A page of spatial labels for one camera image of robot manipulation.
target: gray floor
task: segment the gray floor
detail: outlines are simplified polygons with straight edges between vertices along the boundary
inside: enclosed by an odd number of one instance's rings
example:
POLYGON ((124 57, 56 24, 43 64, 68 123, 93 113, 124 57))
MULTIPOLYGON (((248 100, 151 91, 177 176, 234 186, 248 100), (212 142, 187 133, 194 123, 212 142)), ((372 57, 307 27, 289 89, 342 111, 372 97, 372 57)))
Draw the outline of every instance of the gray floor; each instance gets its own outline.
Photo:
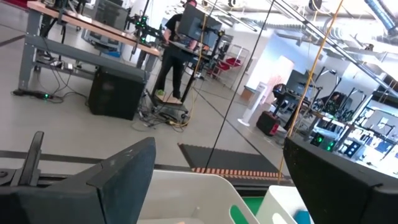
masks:
MULTIPOLYGON (((27 14, 19 9, 0 4, 0 42, 23 34, 27 14)), ((50 38, 60 40, 60 28, 50 32, 50 38)), ((75 28, 67 27, 65 43, 97 54, 98 52, 84 40, 75 28)), ((204 83, 197 81, 193 117, 183 133, 170 126, 160 124, 149 129, 141 121, 94 116, 84 105, 80 96, 69 96, 62 104, 52 104, 29 97, 12 96, 10 92, 17 87, 24 40, 0 47, 0 142, 1 150, 26 151, 34 133, 45 132, 43 153, 68 156, 106 158, 145 137, 155 137, 157 143, 156 163, 187 166, 177 143, 212 147, 223 122, 233 92, 223 88, 214 80, 204 83)), ((150 77, 149 88, 156 78, 159 64, 150 77)), ((72 77, 70 86, 84 95, 90 91, 91 81, 72 77)), ((167 88, 171 89, 168 80, 167 88)), ((51 70, 43 69, 40 76, 32 75, 30 87, 36 90, 54 91, 57 81, 51 70)), ((220 149, 257 154, 257 148, 276 167, 282 158, 282 149, 274 139, 267 139, 255 128, 247 128, 237 122, 245 110, 245 102, 238 97, 232 104, 227 122, 216 145, 220 149)), ((192 96, 186 101, 192 107, 192 96)), ((22 160, 0 158, 1 167, 18 168, 22 160)), ((61 162, 40 162, 43 172, 74 174, 87 168, 85 164, 61 162)))

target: blue object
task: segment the blue object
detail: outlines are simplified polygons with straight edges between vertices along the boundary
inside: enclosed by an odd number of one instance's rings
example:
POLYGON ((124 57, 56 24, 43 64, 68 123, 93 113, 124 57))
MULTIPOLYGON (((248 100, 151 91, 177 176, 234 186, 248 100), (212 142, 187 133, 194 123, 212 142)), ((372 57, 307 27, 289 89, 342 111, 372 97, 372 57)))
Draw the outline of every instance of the blue object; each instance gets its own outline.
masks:
POLYGON ((306 210, 299 210, 294 215, 294 220, 297 222, 297 224, 311 224, 310 214, 306 210))

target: computer monitor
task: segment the computer monitor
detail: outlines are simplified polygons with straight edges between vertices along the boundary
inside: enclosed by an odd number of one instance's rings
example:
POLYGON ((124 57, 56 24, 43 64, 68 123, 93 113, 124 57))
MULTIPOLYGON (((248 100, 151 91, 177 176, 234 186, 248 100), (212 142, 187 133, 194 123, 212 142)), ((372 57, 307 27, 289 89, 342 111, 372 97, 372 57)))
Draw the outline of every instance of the computer monitor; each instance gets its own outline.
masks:
MULTIPOLYGON (((201 42, 202 27, 205 20, 206 14, 199 9, 187 4, 180 25, 178 27, 178 33, 186 35, 198 42, 201 42)), ((206 16, 205 31, 203 33, 202 44, 213 48, 218 38, 217 32, 221 29, 221 23, 216 19, 206 16)))

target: black speaker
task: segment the black speaker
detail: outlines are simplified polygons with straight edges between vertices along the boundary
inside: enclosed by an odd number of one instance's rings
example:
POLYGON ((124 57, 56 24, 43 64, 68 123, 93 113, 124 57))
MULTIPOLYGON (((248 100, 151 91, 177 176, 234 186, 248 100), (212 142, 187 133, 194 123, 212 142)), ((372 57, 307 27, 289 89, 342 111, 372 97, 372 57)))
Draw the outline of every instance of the black speaker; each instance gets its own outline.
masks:
POLYGON ((100 67, 91 86, 88 106, 95 115, 134 119, 145 88, 145 71, 124 73, 100 67))

